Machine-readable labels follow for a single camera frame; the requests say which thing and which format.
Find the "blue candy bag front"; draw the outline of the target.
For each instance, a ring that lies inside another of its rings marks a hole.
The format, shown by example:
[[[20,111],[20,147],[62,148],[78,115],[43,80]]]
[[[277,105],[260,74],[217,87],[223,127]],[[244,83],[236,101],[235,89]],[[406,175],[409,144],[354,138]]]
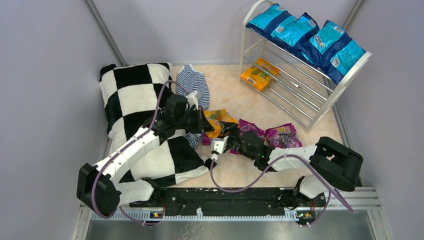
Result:
[[[266,38],[274,38],[297,18],[278,3],[268,7],[246,23],[246,27]]]

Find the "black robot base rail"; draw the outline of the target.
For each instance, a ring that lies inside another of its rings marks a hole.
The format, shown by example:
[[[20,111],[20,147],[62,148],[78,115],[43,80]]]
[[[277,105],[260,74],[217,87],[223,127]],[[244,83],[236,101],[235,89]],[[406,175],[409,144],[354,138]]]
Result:
[[[319,194],[309,199],[294,194],[293,189],[252,187],[242,192],[228,193],[217,188],[168,187],[157,189],[150,200],[130,203],[131,208],[158,208],[165,216],[193,216],[201,210],[211,217],[283,216],[290,210],[323,207],[326,198]]]

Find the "blue Slendy candy bag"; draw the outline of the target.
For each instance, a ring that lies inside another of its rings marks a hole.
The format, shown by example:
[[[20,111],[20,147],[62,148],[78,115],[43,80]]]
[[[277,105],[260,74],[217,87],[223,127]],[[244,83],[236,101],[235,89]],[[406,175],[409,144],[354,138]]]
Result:
[[[315,35],[301,43],[300,49],[305,58],[335,84],[342,81],[366,52],[345,29],[330,20]]]

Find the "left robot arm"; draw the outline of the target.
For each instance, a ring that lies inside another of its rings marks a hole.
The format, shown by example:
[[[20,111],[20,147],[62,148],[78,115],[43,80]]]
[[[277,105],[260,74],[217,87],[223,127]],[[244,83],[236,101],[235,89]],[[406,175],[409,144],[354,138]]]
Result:
[[[113,216],[118,207],[148,201],[155,184],[145,178],[121,182],[123,176],[147,153],[158,148],[177,130],[202,134],[213,130],[198,104],[202,94],[193,91],[187,96],[174,94],[150,121],[108,157],[95,165],[84,164],[78,172],[76,197],[101,218]]]

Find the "purple grape candy bag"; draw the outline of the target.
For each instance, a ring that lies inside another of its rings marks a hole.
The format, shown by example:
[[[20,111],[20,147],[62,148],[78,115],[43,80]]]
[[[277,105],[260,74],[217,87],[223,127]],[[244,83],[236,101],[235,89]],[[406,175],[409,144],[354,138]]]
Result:
[[[243,155],[249,159],[259,157],[265,146],[265,132],[254,123],[240,119],[238,122],[242,141],[241,153],[230,151],[233,154]]]
[[[264,137],[268,145],[274,148],[286,149],[303,146],[292,123],[269,128],[264,132]]]

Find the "orange 100 candy bag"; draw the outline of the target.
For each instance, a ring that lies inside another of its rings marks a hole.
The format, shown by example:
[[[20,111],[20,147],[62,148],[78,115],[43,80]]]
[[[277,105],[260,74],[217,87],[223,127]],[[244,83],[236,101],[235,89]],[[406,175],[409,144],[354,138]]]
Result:
[[[211,139],[222,137],[219,136],[221,130],[220,121],[238,123],[238,121],[230,116],[230,114],[225,109],[205,110],[204,114],[209,123],[214,127],[214,131],[206,132],[209,134]]]

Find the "blue white striped cloth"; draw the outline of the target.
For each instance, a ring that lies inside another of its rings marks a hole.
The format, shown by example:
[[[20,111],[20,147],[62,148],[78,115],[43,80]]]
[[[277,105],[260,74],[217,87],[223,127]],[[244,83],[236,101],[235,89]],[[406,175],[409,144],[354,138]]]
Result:
[[[199,106],[204,110],[209,108],[210,91],[206,82],[206,77],[202,72],[196,70],[191,64],[186,64],[176,74],[175,80],[178,83],[175,87],[178,95],[186,96],[187,93],[184,90],[188,93],[198,91],[201,93],[201,98],[198,100]]]

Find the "orange candy bag under rack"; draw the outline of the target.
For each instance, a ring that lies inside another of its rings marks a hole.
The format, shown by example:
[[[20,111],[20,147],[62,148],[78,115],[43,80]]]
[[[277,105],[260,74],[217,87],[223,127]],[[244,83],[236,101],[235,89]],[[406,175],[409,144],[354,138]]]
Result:
[[[240,78],[262,92],[279,73],[277,67],[260,57],[240,75]]]

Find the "black white checkered pillow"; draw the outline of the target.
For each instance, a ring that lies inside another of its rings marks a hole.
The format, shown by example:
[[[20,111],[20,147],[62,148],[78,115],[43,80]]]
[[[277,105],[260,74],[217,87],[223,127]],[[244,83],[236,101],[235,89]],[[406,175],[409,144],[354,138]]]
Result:
[[[171,69],[172,64],[164,62],[127,67],[110,64],[100,70],[110,154],[130,140],[144,123],[150,123],[156,106],[163,108],[173,95],[170,86],[160,92],[172,78]],[[121,182],[151,178],[162,187],[169,187],[204,175],[210,166],[211,161],[195,152],[182,129],[138,160]]]

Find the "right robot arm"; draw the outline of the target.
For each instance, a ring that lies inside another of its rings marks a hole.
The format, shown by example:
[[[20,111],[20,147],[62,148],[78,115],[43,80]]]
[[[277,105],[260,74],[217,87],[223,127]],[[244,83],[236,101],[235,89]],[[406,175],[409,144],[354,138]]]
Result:
[[[267,145],[265,138],[254,130],[241,132],[236,123],[224,128],[221,136],[211,140],[211,159],[228,150],[250,159],[264,175],[287,169],[308,169],[311,174],[302,176],[296,183],[293,195],[313,199],[328,192],[335,196],[349,211],[340,191],[353,192],[357,186],[364,158],[351,148],[322,136],[308,146],[281,148]]]

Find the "white metal shoe rack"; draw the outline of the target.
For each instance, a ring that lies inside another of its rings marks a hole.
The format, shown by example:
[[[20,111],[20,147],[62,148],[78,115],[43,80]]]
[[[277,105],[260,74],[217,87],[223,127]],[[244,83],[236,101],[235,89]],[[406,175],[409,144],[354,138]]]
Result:
[[[306,131],[332,109],[342,93],[365,66],[371,53],[365,54],[348,71],[339,84],[335,84],[320,68],[312,62],[304,62],[288,51],[280,48],[246,23],[277,4],[270,0],[257,1],[249,10],[242,23],[240,50],[240,75],[258,58],[263,58],[279,69],[279,74],[270,81],[268,87],[259,91],[268,100],[287,112]]]

